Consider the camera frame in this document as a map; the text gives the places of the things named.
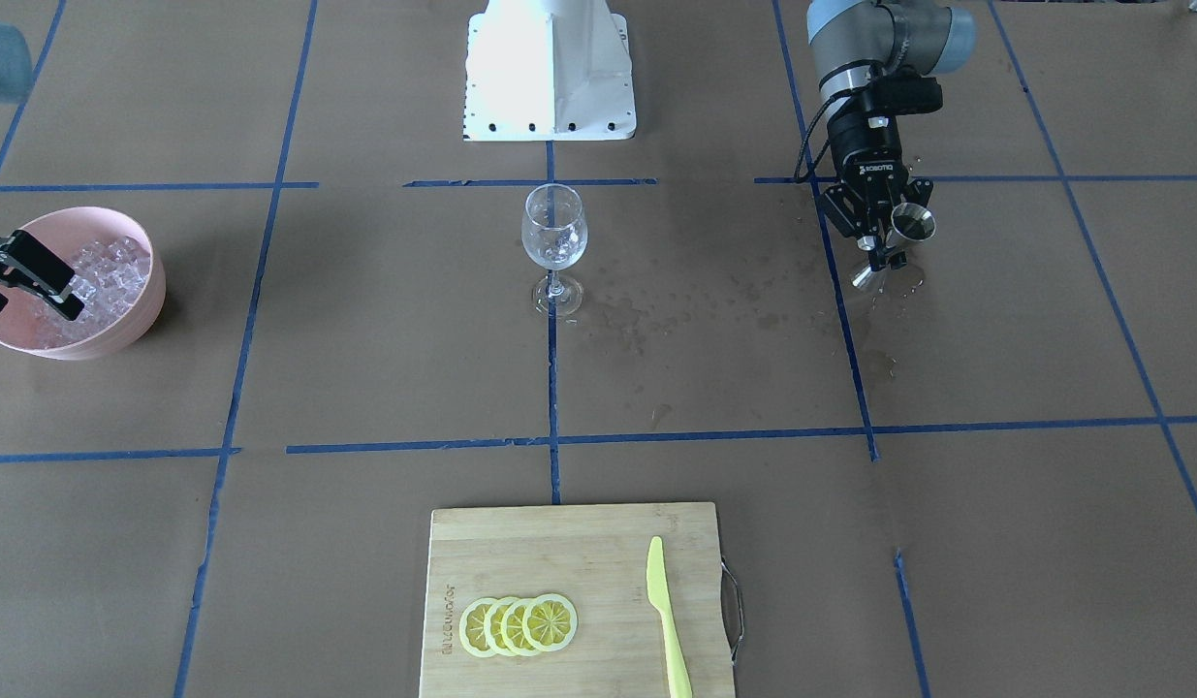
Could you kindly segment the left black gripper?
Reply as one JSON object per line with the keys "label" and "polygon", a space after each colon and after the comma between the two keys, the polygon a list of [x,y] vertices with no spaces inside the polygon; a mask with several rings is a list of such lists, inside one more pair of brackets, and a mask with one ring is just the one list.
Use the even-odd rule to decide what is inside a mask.
{"label": "left black gripper", "polygon": [[[931,178],[909,180],[897,119],[909,107],[824,107],[838,183],[821,193],[830,224],[869,251],[876,272],[900,269],[909,247],[932,238]],[[874,210],[888,210],[874,220]]]}

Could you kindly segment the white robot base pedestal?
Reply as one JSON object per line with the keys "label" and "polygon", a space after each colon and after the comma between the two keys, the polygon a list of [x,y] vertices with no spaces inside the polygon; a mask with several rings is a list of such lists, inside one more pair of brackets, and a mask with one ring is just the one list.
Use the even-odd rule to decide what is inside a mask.
{"label": "white robot base pedestal", "polygon": [[606,1],[490,1],[466,28],[469,142],[607,142],[638,131],[628,22]]}

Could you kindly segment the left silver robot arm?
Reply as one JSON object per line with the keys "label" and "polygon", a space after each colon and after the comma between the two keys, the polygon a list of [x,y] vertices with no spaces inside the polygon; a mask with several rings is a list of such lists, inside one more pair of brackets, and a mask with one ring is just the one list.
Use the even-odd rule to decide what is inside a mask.
{"label": "left silver robot arm", "polygon": [[938,75],[974,51],[976,19],[934,1],[815,1],[807,30],[837,177],[821,208],[865,253],[851,279],[859,287],[903,269],[909,247],[935,233],[935,184],[909,172],[897,120],[943,107]]}

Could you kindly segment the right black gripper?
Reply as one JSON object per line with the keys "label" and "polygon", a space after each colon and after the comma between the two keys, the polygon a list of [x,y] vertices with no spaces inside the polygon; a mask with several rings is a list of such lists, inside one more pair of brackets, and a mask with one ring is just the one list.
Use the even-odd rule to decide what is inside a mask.
{"label": "right black gripper", "polygon": [[[85,303],[72,287],[74,269],[28,231],[0,238],[0,286],[40,298],[66,321],[75,321],[83,314]],[[4,265],[18,272],[5,272]],[[8,297],[0,291],[0,312],[6,304]]]}

